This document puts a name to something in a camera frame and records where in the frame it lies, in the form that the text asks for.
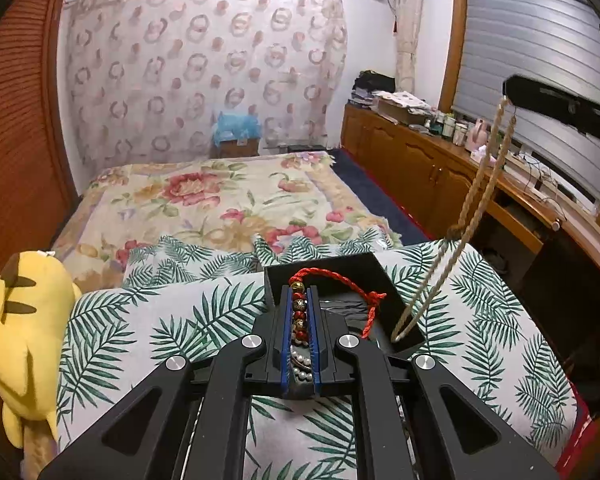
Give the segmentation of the beige small pearl strand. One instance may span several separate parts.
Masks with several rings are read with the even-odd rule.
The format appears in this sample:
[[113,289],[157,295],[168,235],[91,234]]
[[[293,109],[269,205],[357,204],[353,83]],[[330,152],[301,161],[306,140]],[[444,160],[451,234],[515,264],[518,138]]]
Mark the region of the beige small pearl strand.
[[[502,142],[500,144],[496,143],[506,108],[509,107],[509,105],[512,105],[510,99],[507,96],[502,96],[498,103],[498,107],[496,108],[494,121],[492,122],[488,144],[486,144],[486,154],[484,154],[481,159],[478,171],[465,196],[457,222],[448,229],[448,232],[446,232],[437,257],[434,258],[434,262],[430,266],[426,276],[420,282],[415,295],[405,307],[399,321],[396,322],[396,326],[394,326],[390,335],[390,340],[392,342],[398,342],[411,333],[418,321],[428,311],[432,304],[432,300],[434,300],[434,297],[450,275],[455,263],[457,263],[465,246],[478,228],[483,214],[486,212],[486,206],[489,205],[495,190],[495,185],[498,183],[498,178],[502,173],[506,155],[510,144],[512,143],[515,131],[516,113],[513,113],[506,126]],[[452,255],[450,255],[450,258],[446,262],[441,274],[438,276],[437,281],[433,285],[430,285],[430,280],[434,277],[434,274],[437,272],[440,263],[442,263],[446,252],[453,242],[457,242],[457,245],[455,246]]]

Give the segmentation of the black square jewelry box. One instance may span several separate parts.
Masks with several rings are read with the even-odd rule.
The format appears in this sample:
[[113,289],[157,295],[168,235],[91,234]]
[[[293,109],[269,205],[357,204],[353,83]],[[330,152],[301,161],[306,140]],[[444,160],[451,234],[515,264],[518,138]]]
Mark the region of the black square jewelry box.
[[282,288],[298,271],[305,268],[319,268],[335,272],[352,282],[343,284],[330,276],[311,274],[303,283],[317,288],[317,297],[323,312],[343,316],[350,332],[362,335],[368,320],[370,305],[363,298],[365,294],[378,292],[384,296],[375,310],[374,322],[368,339],[376,342],[387,354],[397,354],[409,358],[424,348],[426,341],[422,331],[415,327],[404,339],[392,342],[390,335],[399,321],[405,304],[393,281],[378,260],[378,255],[366,252],[354,256],[332,257],[320,260],[302,261],[263,269],[265,297],[271,304],[278,304]]

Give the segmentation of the grey window blind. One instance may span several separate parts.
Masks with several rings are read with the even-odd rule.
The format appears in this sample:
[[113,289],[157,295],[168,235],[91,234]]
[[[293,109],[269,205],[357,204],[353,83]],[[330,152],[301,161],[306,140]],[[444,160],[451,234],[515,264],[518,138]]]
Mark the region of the grey window blind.
[[[600,19],[585,0],[467,0],[452,109],[490,119],[520,75],[600,104]],[[515,139],[600,200],[600,141],[540,114],[517,114]]]

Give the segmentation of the palm leaf print blanket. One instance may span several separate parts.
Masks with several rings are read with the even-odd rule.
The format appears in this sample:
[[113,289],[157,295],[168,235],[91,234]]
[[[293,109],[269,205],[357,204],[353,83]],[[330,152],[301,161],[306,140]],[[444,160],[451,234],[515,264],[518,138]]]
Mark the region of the palm leaf print blanket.
[[[59,444],[69,446],[170,356],[208,358],[248,334],[265,307],[264,269],[373,254],[404,302],[435,278],[438,244],[402,246],[381,229],[331,245],[295,235],[287,246],[257,238],[251,252],[221,252],[163,236],[132,250],[118,288],[87,286],[62,348]],[[420,353],[443,364],[550,463],[578,426],[577,400],[550,345],[489,263],[466,247],[428,308],[418,310]],[[258,396],[244,471],[249,479],[352,479],[350,401]]]

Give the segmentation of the wooden sideboard cabinet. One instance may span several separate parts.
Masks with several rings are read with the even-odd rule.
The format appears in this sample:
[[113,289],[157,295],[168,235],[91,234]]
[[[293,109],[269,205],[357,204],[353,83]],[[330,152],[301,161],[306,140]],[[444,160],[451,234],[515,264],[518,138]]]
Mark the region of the wooden sideboard cabinet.
[[[341,147],[427,236],[457,222],[477,166],[464,148],[395,125],[371,110],[344,108]],[[557,211],[513,178],[498,178],[471,245],[518,283],[535,260],[600,270],[600,253]]]

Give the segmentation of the pink bottle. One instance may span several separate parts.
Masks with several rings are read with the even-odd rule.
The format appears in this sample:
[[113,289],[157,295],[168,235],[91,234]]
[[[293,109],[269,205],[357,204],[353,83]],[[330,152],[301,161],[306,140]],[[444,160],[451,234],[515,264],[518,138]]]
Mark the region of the pink bottle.
[[465,150],[468,152],[477,151],[483,145],[488,143],[489,131],[488,124],[482,118],[479,118],[469,129],[465,140]]

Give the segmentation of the box with floral cloth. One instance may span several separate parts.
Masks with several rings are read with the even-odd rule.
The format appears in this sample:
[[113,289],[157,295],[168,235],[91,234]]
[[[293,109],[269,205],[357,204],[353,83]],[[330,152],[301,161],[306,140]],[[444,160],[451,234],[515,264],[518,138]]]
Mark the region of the box with floral cloth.
[[434,109],[410,92],[375,91],[372,110],[394,124],[423,125]]

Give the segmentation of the yellow plush toy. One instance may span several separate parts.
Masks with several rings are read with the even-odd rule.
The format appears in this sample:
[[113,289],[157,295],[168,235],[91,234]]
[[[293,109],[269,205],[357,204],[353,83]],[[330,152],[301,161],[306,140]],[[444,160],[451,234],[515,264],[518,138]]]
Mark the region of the yellow plush toy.
[[47,422],[57,437],[59,361],[82,292],[53,252],[12,255],[0,273],[0,397],[5,434],[23,447],[23,424]]

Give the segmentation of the floral bedspread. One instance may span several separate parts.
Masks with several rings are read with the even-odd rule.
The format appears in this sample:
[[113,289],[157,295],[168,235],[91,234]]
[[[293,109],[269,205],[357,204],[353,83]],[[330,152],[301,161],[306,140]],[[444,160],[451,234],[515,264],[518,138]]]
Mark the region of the floral bedspread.
[[53,244],[82,292],[115,288],[163,235],[206,254],[251,252],[262,237],[280,254],[296,236],[346,244],[365,231],[401,243],[332,169],[325,152],[131,164],[102,170]]

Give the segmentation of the stack of folded clothes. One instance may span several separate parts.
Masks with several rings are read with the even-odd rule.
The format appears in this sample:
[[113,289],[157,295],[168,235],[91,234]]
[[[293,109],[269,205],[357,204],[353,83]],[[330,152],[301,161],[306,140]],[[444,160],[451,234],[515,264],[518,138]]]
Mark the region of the stack of folded clothes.
[[395,92],[396,80],[373,70],[361,70],[353,83],[349,103],[370,110],[379,91]]

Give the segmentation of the blue bag on box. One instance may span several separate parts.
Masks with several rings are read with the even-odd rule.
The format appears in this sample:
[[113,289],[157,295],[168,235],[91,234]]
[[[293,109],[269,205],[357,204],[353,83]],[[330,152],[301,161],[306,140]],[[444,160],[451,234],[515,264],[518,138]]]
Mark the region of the blue bag on box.
[[256,116],[221,113],[212,130],[212,154],[215,158],[258,156],[260,139]]

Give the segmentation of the brown louvered wardrobe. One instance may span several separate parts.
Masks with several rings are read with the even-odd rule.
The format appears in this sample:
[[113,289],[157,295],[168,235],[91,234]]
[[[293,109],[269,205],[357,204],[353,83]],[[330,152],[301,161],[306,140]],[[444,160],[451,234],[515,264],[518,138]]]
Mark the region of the brown louvered wardrobe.
[[56,80],[63,1],[12,0],[0,19],[0,272],[50,248],[79,201]]

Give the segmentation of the circle pattern curtain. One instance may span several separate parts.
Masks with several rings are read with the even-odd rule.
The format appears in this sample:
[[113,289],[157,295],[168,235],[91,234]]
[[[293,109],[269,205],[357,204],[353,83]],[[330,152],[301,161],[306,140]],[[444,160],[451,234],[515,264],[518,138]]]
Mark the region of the circle pattern curtain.
[[271,148],[325,144],[347,57],[342,0],[73,0],[67,89],[92,174],[210,153],[221,113]]

